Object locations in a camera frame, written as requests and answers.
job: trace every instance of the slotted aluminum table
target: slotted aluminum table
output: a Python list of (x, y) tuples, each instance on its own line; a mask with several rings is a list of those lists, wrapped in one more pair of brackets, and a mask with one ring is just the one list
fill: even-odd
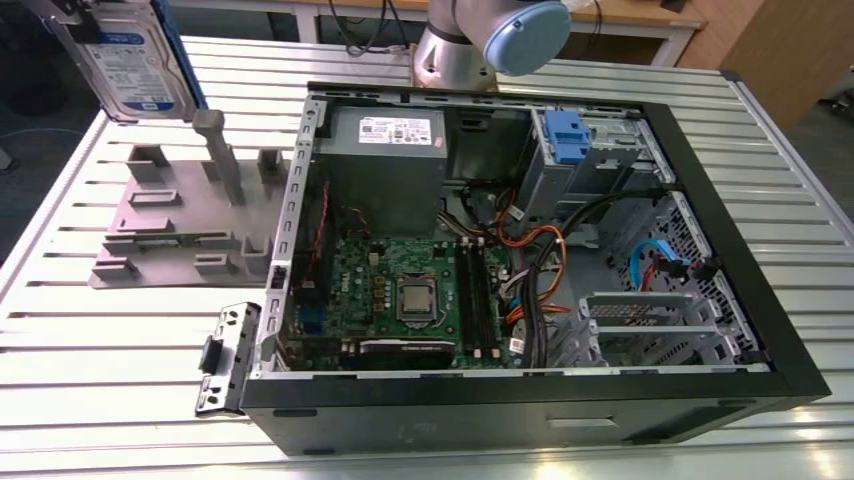
[[(309, 80), (405, 85), (404, 56), (351, 59), (336, 46), (185, 38), (237, 158), (289, 149)], [(686, 444), (548, 452), (287, 459), (245, 419), (196, 420), (196, 365), (218, 309), (256, 289), (94, 291), (94, 255), (129, 178), (134, 142), (200, 160), (172, 121), (96, 118), (0, 271), (0, 472), (247, 479), (836, 478), (854, 470), (851, 225), (739, 83), (718, 73), (555, 61), (501, 90), (663, 102), (706, 166), (832, 389), (784, 413)]]

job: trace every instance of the black plastic frame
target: black plastic frame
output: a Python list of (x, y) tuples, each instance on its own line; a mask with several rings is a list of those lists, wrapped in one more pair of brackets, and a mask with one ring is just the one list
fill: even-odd
[(772, 366), (767, 373), (635, 374), (613, 376), (548, 376), (495, 378), (419, 378), (257, 380), (247, 381), (241, 408), (312, 409), (319, 407), (388, 405), (460, 405), (525, 402), (583, 402), (647, 399), (716, 399), (732, 414), (710, 419), (687, 438), (758, 411), (786, 410), (830, 395), (830, 389), (798, 337), (776, 295), (762, 274), (747, 243), (706, 175), (670, 107), (645, 102), (508, 93), (423, 90), (412, 87), (309, 83), (311, 92), (361, 92), (360, 98), (315, 93), (327, 101), (360, 104), (380, 102), (375, 94), (399, 94), (399, 104), (411, 94), (461, 95), (475, 103), (489, 99), (527, 99), (531, 103), (572, 102), (637, 109), (645, 118), (664, 157), (674, 169), (696, 216), (699, 227), (715, 252), (732, 292)]

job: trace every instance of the table leg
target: table leg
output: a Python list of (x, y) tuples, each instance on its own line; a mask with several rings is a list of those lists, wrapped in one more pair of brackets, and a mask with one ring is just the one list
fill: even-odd
[(308, 5), (293, 5), (293, 16), (296, 17), (300, 43), (319, 43), (317, 8)]
[(657, 48), (651, 65), (655, 67), (675, 66), (692, 35), (694, 30), (684, 28), (674, 29), (670, 36), (661, 42), (661, 46)]

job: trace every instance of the metal bracket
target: metal bracket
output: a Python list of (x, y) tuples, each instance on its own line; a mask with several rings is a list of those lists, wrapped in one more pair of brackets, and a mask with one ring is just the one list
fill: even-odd
[(240, 396), (251, 365), (252, 342), (261, 307), (238, 303), (222, 308), (216, 330), (201, 349), (198, 369), (204, 377), (196, 401), (196, 417), (243, 415)]
[(98, 43), (101, 27), (92, 16), (92, 3), (86, 0), (24, 0), (24, 6), (40, 17), (52, 18), (68, 28), (77, 43)]

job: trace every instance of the cpu socket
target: cpu socket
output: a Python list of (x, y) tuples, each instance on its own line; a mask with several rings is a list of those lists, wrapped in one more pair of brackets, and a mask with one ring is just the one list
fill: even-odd
[(397, 320), (409, 328), (425, 328), (436, 320), (436, 279), (428, 274), (397, 277)]

